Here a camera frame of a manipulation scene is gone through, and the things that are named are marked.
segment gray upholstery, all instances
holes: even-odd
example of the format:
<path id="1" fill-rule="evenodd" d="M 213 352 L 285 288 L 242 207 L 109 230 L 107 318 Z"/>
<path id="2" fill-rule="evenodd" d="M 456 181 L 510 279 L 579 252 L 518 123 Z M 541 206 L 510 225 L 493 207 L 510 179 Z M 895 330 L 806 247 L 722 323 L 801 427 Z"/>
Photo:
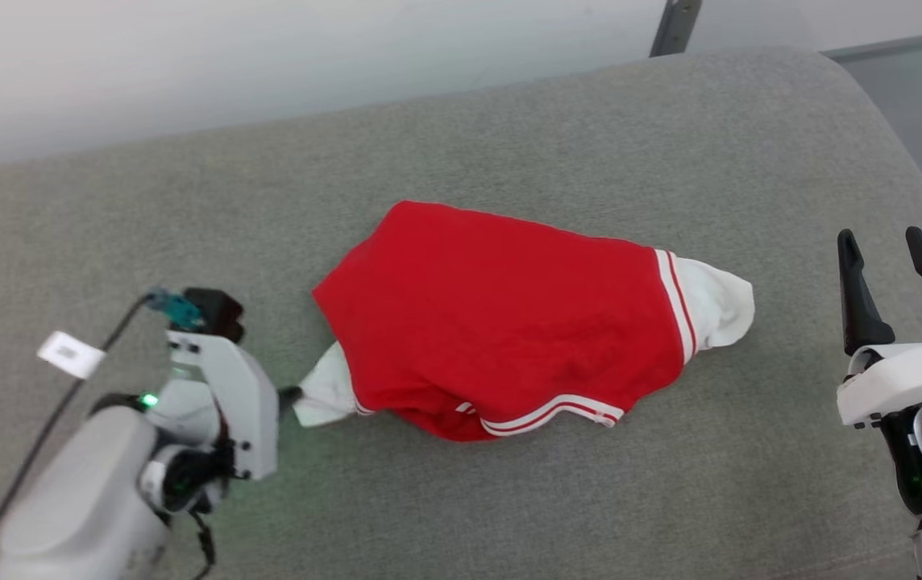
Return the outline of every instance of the gray upholstery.
<path id="1" fill-rule="evenodd" d="M 667 56 L 0 168 L 0 494 L 68 379 L 158 283 L 227 290 L 250 350 L 298 381 L 332 337 L 309 290 L 394 201 L 617 236 L 755 283 L 757 319 L 615 429 L 561 415 L 459 445 L 393 416 L 304 430 L 214 517 L 214 579 L 914 578 L 880 434 L 840 425 L 834 239 L 852 227 L 899 339 L 922 339 L 903 232 L 922 176 L 858 85 L 791 49 Z M 142 317 L 64 420 L 164 377 Z M 182 522 L 158 573 L 201 564 Z"/>

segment red and white striped trim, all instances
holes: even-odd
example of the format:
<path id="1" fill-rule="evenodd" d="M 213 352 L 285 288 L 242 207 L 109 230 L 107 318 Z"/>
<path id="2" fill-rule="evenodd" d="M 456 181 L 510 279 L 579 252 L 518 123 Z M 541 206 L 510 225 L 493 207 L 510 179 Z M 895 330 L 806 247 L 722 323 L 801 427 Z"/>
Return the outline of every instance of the red and white striped trim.
<path id="1" fill-rule="evenodd" d="M 357 404 L 357 414 L 358 415 L 373 415 L 374 414 L 374 411 L 370 410 L 370 408 L 365 408 L 364 405 L 361 404 L 360 400 L 355 400 L 354 403 Z"/>
<path id="2" fill-rule="evenodd" d="M 615 423 L 625 414 L 620 408 L 613 407 L 611 404 L 601 403 L 599 400 L 589 399 L 589 397 L 578 396 L 578 394 L 559 394 L 533 412 L 523 415 L 512 421 L 494 422 L 480 419 L 483 422 L 483 429 L 487 433 L 495 434 L 498 437 L 512 436 L 513 434 L 531 432 L 536 427 L 543 425 L 554 418 L 558 412 L 574 412 L 600 423 L 601 425 L 613 427 Z"/>
<path id="3" fill-rule="evenodd" d="M 683 341 L 683 364 L 690 362 L 690 357 L 697 353 L 697 336 L 694 333 L 694 324 L 690 319 L 687 301 L 683 298 L 683 289 L 679 287 L 679 278 L 675 275 L 675 257 L 671 252 L 655 250 L 658 257 L 658 272 L 661 274 L 661 283 L 668 294 L 668 301 L 672 307 L 672 316 L 675 316 L 675 325 L 679 327 L 679 338 Z"/>

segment black cable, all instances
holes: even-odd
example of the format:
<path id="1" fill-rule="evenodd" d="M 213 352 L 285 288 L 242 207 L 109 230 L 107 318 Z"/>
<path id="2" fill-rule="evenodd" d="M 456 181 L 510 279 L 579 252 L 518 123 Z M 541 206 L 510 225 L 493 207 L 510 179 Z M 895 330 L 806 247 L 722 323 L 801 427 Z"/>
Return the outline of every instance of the black cable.
<path id="1" fill-rule="evenodd" d="M 193 520 L 196 520 L 196 525 L 200 526 L 200 531 L 197 533 L 196 537 L 199 537 L 200 548 L 203 549 L 203 555 L 206 557 L 206 565 L 203 566 L 203 570 L 200 570 L 199 574 L 193 576 L 193 580 L 202 580 L 203 577 L 210 574 L 210 569 L 213 569 L 214 564 L 217 564 L 218 561 L 217 550 L 214 549 L 214 532 L 211 531 L 210 526 L 203 521 L 199 513 L 191 511 L 189 515 L 193 517 Z"/>
<path id="2" fill-rule="evenodd" d="M 106 342 L 103 342 L 100 350 L 103 352 L 110 351 L 110 347 L 118 341 L 118 338 L 121 337 L 123 331 L 128 328 L 128 324 L 132 321 L 135 313 L 142 308 L 142 305 L 145 305 L 145 302 L 149 300 L 149 294 L 143 295 L 139 300 L 132 305 L 132 308 L 128 309 L 128 313 L 125 313 L 125 317 L 121 319 L 121 322 L 118 323 L 118 326 L 114 328 L 114 332 L 106 339 Z M 52 415 L 49 416 L 48 421 L 45 422 L 45 426 L 42 427 L 41 432 L 38 432 L 38 437 L 35 438 L 35 443 L 31 445 L 31 450 L 27 451 L 27 455 L 23 459 L 23 463 L 20 463 L 19 469 L 16 471 L 16 476 L 13 477 L 9 488 L 6 489 L 6 493 L 3 496 L 2 502 L 0 502 L 0 521 L 2 521 L 4 515 L 6 515 L 6 510 L 13 503 L 13 499 L 16 498 L 16 493 L 20 489 L 20 485 L 23 484 L 23 479 L 27 477 L 27 472 L 31 470 L 31 466 L 35 462 L 35 458 L 38 456 L 38 452 L 42 450 L 42 445 L 45 443 L 46 438 L 49 437 L 49 433 L 52 432 L 52 427 L 56 426 L 56 422 L 59 421 L 60 416 L 64 414 L 64 411 L 67 410 L 67 405 L 71 403 L 71 400 L 74 399 L 74 396 L 77 395 L 81 386 L 85 385 L 85 379 L 77 379 L 74 381 L 74 384 L 70 386 L 70 389 L 67 389 L 67 394 L 64 394 L 60 403 L 56 405 L 56 408 L 53 409 Z"/>

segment white label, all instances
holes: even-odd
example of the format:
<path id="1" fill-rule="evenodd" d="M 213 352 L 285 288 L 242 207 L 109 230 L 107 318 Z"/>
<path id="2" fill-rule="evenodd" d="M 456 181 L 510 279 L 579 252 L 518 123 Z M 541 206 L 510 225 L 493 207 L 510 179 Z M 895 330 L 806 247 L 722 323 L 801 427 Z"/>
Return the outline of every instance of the white label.
<path id="1" fill-rule="evenodd" d="M 78 379 L 92 377 L 104 356 L 106 353 L 103 351 L 59 330 L 38 349 L 38 358 Z"/>

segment metal bracket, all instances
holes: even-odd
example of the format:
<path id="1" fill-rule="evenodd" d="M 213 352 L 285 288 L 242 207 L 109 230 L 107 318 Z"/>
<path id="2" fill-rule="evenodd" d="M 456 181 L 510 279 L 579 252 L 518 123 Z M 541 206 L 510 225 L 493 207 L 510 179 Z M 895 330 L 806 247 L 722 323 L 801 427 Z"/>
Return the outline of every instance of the metal bracket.
<path id="1" fill-rule="evenodd" d="M 686 52 L 690 33 L 694 31 L 703 0 L 665 0 L 665 10 L 651 47 L 650 56 L 677 55 Z"/>

